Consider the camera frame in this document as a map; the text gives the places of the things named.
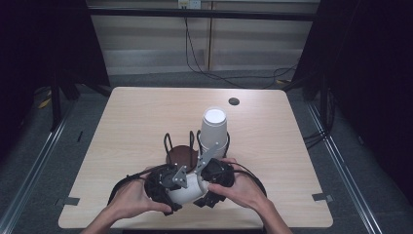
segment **gray carpet floor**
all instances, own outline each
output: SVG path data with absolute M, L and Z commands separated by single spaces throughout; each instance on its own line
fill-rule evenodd
M 224 77 L 271 76 L 273 71 L 223 71 L 217 74 Z M 291 75 L 290 72 L 281 78 L 289 79 Z M 112 76 L 110 79 L 112 87 L 239 88 L 222 79 L 211 79 L 194 72 Z M 277 82 L 273 84 L 271 78 L 239 77 L 228 81 L 249 89 L 261 89 L 269 85 L 271 85 L 269 89 L 279 89 L 282 86 Z M 79 233 L 80 231 L 58 227 L 57 220 L 62 207 L 56 206 L 56 200 L 69 194 L 108 98 L 87 87 L 79 87 L 79 90 L 81 96 L 73 103 L 74 108 L 68 116 L 65 129 L 19 217 L 14 233 Z M 35 97 L 35 103 L 22 126 L 19 141 L 10 151 L 7 160 L 0 165 L 0 215 L 4 214 L 12 202 L 50 133 L 51 106 L 37 108 L 44 95 Z M 315 133 L 317 128 L 311 118 L 308 103 L 301 96 L 301 90 L 292 90 L 287 93 L 287 96 L 302 136 Z M 70 102 L 64 101 L 63 106 L 67 105 L 70 105 Z M 78 140 L 81 132 L 83 132 L 82 137 Z M 383 233 L 413 233 L 413 208 L 377 165 L 372 152 L 359 143 L 357 133 L 353 131 L 339 109 L 336 111 L 331 134 L 359 189 L 377 217 Z M 323 142 L 312 147 L 309 154 L 323 192 L 334 198 L 334 201 L 328 204 L 334 223 L 326 229 L 293 228 L 293 232 L 368 233 Z M 111 230 L 111 233 L 122 233 L 122 231 Z M 140 231 L 136 233 L 191 232 Z M 259 232 L 216 231 L 214 233 Z

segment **stack of white cups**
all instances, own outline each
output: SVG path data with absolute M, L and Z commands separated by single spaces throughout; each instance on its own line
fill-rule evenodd
M 227 115 L 222 108 L 213 106 L 208 108 L 204 113 L 200 142 L 203 152 L 207 152 L 218 143 L 218 149 L 213 157 L 219 159 L 224 156 L 228 138 Z

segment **right hand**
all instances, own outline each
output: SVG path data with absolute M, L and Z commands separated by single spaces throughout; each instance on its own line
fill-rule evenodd
M 242 168 L 234 163 L 234 158 L 223 158 L 222 162 L 233 164 L 234 170 Z M 216 183 L 208 186 L 208 190 L 216 194 L 227 197 L 236 204 L 257 211 L 263 204 L 270 202 L 258 185 L 247 175 L 235 173 L 235 182 L 232 187 L 224 187 Z

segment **light wooden table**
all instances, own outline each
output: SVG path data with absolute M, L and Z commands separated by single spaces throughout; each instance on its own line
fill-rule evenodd
M 238 98 L 231 105 L 229 98 Z M 189 132 L 201 128 L 205 110 L 220 106 L 227 113 L 231 144 L 228 157 L 258 176 L 290 227 L 328 227 L 332 217 L 303 138 L 282 91 L 116 88 L 103 112 L 94 138 L 58 224 L 86 227 L 106 206 L 113 186 L 126 175 L 165 163 L 164 135 L 173 146 L 188 145 Z M 123 219 L 125 229 L 249 229 L 261 228 L 259 216 L 229 199 L 213 209 L 186 204 L 173 215 L 149 212 Z

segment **black round hole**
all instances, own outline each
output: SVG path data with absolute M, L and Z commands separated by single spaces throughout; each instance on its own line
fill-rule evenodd
M 240 104 L 240 100 L 239 100 L 238 98 L 236 98 L 236 97 L 231 97 L 231 98 L 228 100 L 228 102 L 230 102 L 230 104 L 232 104 L 232 105 L 238 105 L 238 104 Z

